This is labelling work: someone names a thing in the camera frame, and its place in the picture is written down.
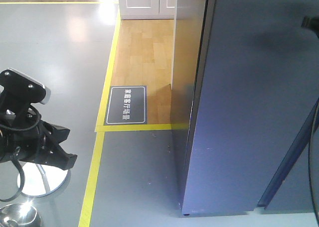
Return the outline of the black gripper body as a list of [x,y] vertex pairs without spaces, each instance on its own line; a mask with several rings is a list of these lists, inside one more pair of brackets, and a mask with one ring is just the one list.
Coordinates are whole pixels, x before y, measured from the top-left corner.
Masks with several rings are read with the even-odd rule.
[[0,162],[20,160],[40,163],[54,146],[54,126],[42,120],[40,112],[29,106],[25,117],[14,123],[16,115],[0,115]]

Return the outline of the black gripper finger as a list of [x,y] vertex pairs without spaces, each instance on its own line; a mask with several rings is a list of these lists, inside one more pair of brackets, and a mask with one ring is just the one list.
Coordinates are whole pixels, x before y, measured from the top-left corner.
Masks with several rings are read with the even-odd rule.
[[41,122],[41,127],[46,138],[43,164],[61,170],[73,168],[77,155],[67,153],[60,145],[67,140],[70,129],[45,121]]
[[319,17],[318,16],[313,16],[313,17],[305,16],[303,18],[301,27],[313,31],[315,35],[319,37]]

